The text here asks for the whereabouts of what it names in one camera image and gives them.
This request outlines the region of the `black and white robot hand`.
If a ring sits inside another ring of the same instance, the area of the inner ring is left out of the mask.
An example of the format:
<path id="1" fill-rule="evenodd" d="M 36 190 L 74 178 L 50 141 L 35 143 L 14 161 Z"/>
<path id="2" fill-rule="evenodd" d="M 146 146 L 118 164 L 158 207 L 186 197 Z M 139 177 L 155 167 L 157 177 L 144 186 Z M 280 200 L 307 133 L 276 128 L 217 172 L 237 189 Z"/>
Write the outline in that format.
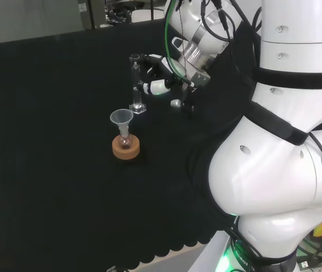
<path id="1" fill-rule="evenodd" d="M 172 72 L 166 57 L 158 54 L 141 54 L 141 63 L 147 67 L 147 76 L 160 76 L 161 78 L 149 83 L 141 82 L 138 88 L 151 96 L 164 95 L 169 93 L 173 87 L 178 88 L 181 91 L 181 97 L 171 100 L 170 106 L 191 116 L 194 112 L 192 92 L 205 87 L 210 81 L 210 75 L 191 65 L 184 57 L 180 57 L 179 60 L 171 59 L 171 61 L 178 72 L 192 82 L 193 86 L 183 82 Z"/>

